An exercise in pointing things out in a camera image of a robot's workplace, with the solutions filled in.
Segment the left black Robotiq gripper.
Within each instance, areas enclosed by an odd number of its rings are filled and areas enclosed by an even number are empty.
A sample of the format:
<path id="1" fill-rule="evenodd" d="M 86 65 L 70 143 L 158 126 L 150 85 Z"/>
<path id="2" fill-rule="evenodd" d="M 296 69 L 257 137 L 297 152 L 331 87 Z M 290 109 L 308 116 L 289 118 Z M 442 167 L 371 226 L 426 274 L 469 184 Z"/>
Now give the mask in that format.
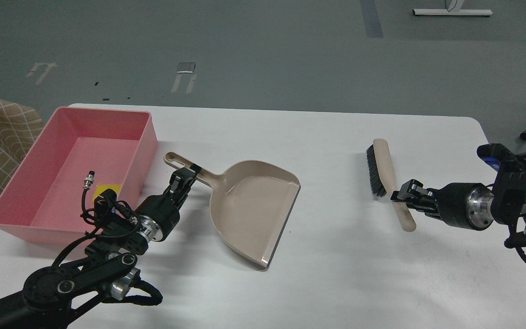
<path id="1" fill-rule="evenodd" d="M 171 175 L 166 194 L 151 195 L 134 210 L 140 219 L 140 234 L 148 242 L 162 242 L 179 223 L 181 208 L 202 167 L 192 163 Z"/>

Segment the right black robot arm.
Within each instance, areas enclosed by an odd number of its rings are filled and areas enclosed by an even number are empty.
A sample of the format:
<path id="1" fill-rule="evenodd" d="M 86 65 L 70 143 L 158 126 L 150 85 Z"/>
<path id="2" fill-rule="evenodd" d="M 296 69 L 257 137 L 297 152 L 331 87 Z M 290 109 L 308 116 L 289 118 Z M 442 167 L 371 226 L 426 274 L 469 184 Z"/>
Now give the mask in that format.
<path id="1" fill-rule="evenodd" d="M 526 264 L 526 153 L 489 143 L 477 148 L 477 156 L 495 170 L 493 184 L 449 183 L 426 189 L 412 179 L 394 191 L 391 200 L 451 227 L 483 231 L 493 223 L 505 225 L 509 236 L 504 246 Z"/>

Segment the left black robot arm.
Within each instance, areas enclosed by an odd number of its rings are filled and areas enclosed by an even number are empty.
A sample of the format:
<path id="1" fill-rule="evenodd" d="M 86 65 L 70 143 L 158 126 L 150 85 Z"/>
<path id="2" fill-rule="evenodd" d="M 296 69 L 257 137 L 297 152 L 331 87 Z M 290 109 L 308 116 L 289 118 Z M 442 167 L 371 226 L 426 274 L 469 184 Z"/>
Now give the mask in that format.
<path id="1" fill-rule="evenodd" d="M 160 195 L 133 209 L 113 189 L 86 208 L 95 173 L 84 180 L 81 217 L 94 229 L 71 242 L 47 267 L 34 271 L 23 288 L 0 298 L 0 329 L 65 329 L 101 303 L 156 306 L 161 292 L 137 268 L 152 241 L 161 242 L 180 220 L 180 209 L 202 168 L 182 167 Z"/>

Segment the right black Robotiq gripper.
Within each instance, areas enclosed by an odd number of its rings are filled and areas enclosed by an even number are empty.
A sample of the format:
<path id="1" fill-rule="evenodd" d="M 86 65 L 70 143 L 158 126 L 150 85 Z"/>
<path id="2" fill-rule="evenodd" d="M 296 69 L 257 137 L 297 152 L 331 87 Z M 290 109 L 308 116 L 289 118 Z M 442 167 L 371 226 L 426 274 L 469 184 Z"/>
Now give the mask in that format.
<path id="1" fill-rule="evenodd" d="M 451 227 L 482 231 L 494 223 L 491 214 L 494 194 L 481 183 L 450 183 L 438 189 L 435 198 L 433 191 L 411 179 L 399 191 L 392 192 L 390 199 Z"/>

